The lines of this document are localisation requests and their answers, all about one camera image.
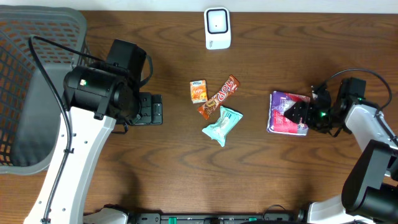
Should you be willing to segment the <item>purple snack packet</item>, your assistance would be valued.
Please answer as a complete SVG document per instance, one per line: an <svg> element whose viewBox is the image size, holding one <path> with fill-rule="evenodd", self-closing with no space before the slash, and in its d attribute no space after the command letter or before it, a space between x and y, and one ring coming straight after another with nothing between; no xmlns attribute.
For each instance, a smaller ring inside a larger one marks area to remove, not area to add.
<svg viewBox="0 0 398 224"><path fill-rule="evenodd" d="M270 94L269 118L267 121L267 131L274 134L284 134L292 136L306 136L308 126L299 122L294 123L284 116L284 113L290 109L296 102L310 102L308 96L273 91Z"/></svg>

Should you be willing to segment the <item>small orange juice carton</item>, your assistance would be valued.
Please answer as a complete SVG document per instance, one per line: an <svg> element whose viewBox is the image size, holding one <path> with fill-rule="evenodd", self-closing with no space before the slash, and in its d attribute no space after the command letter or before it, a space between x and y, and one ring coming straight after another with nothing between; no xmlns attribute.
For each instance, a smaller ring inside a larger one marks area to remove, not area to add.
<svg viewBox="0 0 398 224"><path fill-rule="evenodd" d="M190 82L190 95L192 103L204 103L208 100L206 80Z"/></svg>

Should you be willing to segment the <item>teal snack wrapper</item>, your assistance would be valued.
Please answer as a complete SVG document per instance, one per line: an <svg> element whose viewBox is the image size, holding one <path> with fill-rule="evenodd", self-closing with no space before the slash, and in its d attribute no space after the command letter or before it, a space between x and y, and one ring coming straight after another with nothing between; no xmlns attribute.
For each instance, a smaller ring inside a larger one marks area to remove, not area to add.
<svg viewBox="0 0 398 224"><path fill-rule="evenodd" d="M220 117L217 122L202 129L202 132L212 140L218 141L221 147L225 146L227 134L243 118L243 114L230 108L221 106Z"/></svg>

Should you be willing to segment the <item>red chocolate bar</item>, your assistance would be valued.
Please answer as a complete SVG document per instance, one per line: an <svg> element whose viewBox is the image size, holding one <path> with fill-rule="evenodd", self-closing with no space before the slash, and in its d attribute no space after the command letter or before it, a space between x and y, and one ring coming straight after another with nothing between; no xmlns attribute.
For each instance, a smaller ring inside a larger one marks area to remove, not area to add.
<svg viewBox="0 0 398 224"><path fill-rule="evenodd" d="M230 75L225 81L221 89L198 108L198 112L205 118L209 119L210 115L219 108L226 99L232 95L240 86L238 79Z"/></svg>

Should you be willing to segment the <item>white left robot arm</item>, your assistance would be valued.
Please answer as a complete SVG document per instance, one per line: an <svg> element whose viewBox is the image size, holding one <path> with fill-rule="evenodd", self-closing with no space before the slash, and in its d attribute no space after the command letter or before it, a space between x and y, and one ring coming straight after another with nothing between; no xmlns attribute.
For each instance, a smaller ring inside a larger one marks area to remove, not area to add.
<svg viewBox="0 0 398 224"><path fill-rule="evenodd" d="M26 223L127 223L124 210L106 207L84 214L85 200L102 148L116 125L160 125L162 97L142 91L151 57L136 44L115 40L106 60L79 65L65 75L55 99L60 129L49 169Z"/></svg>

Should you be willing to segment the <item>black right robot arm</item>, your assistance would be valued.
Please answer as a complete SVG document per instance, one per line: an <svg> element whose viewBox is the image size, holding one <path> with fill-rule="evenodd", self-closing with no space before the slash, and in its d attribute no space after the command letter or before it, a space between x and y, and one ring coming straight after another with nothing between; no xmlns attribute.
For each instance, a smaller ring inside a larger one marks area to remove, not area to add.
<svg viewBox="0 0 398 224"><path fill-rule="evenodd" d="M397 223L397 187L384 183L385 177L397 180L397 136L378 105L366 101L365 88L364 80L346 78L331 103L321 85L311 103L299 101L284 113L319 133L350 133L362 151L341 195L310 204L308 223Z"/></svg>

